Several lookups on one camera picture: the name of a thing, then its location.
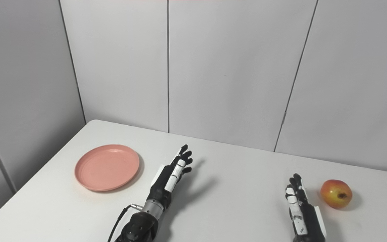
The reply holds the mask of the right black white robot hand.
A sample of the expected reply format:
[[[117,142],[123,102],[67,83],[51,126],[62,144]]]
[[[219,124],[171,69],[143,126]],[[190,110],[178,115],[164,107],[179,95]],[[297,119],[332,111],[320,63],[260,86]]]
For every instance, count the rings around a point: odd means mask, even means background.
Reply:
[[[318,206],[310,204],[301,176],[298,173],[289,178],[285,189],[289,204],[289,216],[294,230],[294,242],[325,242],[327,231]]]

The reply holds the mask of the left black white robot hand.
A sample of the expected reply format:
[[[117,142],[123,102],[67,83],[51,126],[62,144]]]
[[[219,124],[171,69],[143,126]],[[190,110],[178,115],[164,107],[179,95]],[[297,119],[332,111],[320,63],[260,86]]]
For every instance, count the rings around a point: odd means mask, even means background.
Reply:
[[[161,165],[149,190],[147,201],[159,203],[163,211],[167,210],[172,201],[172,192],[182,176],[192,171],[192,151],[184,144],[168,165]]]

